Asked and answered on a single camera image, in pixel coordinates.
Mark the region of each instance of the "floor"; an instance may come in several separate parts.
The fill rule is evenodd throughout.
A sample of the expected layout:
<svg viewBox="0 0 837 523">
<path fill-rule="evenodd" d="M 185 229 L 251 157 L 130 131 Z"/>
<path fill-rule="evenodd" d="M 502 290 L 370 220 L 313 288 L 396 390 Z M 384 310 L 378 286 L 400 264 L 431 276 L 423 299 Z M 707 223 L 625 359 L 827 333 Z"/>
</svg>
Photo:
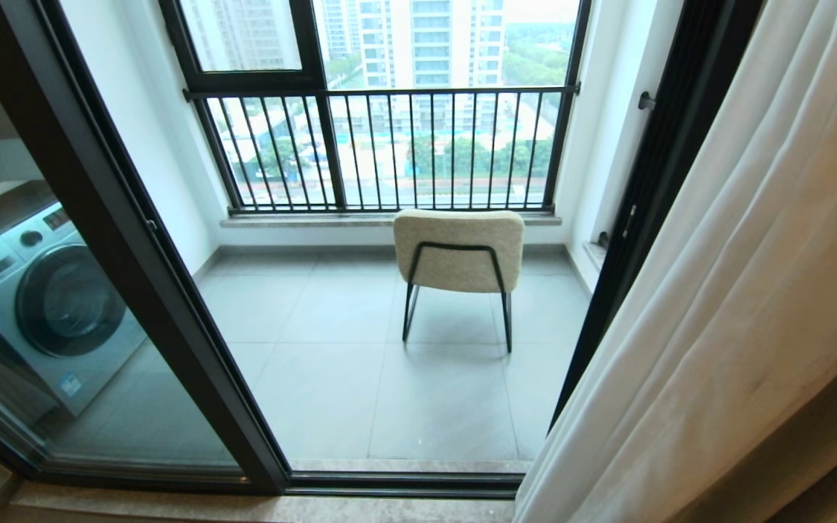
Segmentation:
<svg viewBox="0 0 837 523">
<path fill-rule="evenodd" d="M 404 344 L 391 251 L 235 253 L 197 283 L 298 469 L 524 470 L 589 304 L 564 255 L 526 253 L 507 354 L 498 294 L 422 288 Z M 150 342 L 56 440 L 71 455 L 233 466 Z"/>
</svg>

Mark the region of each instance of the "glass door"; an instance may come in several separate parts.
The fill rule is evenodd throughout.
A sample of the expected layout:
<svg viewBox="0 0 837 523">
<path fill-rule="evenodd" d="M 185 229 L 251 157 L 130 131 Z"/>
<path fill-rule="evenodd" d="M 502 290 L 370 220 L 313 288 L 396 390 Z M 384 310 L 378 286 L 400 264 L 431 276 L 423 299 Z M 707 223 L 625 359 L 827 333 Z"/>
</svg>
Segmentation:
<svg viewBox="0 0 837 523">
<path fill-rule="evenodd" d="M 0 6 L 0 459 L 75 485 L 279 492 L 233 361 L 32 6 Z"/>
</svg>

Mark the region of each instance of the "chair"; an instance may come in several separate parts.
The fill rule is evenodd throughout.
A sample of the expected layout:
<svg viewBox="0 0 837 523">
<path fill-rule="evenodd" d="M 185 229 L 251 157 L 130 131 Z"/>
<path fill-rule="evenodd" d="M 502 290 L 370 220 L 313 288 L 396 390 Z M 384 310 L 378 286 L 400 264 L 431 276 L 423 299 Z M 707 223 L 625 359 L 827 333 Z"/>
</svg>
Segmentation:
<svg viewBox="0 0 837 523">
<path fill-rule="evenodd" d="M 522 267 L 525 223 L 512 211 L 400 211 L 392 223 L 405 292 L 403 341 L 420 287 L 498 292 L 506 344 L 512 353 L 512 291 Z"/>
</svg>

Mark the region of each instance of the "sticker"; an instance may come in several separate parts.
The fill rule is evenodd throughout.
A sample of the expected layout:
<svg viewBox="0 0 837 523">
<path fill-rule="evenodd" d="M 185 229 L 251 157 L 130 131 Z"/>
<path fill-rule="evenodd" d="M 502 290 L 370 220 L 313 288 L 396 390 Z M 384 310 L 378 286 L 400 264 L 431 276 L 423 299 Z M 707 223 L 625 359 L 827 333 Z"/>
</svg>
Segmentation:
<svg viewBox="0 0 837 523">
<path fill-rule="evenodd" d="M 69 397 L 73 397 L 81 388 L 83 388 L 83 384 L 79 383 L 79 380 L 77 380 L 73 372 L 67 372 L 63 375 L 63 379 L 60 380 L 60 389 L 69 395 Z"/>
</svg>

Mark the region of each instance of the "balcony railing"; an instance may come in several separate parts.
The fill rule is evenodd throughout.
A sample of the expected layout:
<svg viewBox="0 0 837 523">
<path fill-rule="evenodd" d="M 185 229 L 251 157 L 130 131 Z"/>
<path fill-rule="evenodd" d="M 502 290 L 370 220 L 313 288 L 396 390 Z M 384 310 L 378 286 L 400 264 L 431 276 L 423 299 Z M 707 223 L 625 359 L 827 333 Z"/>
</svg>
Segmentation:
<svg viewBox="0 0 837 523">
<path fill-rule="evenodd" d="M 200 117 L 232 214 L 547 211 L 564 133 L 558 108 L 574 89 L 187 96 L 205 100 Z"/>
</svg>

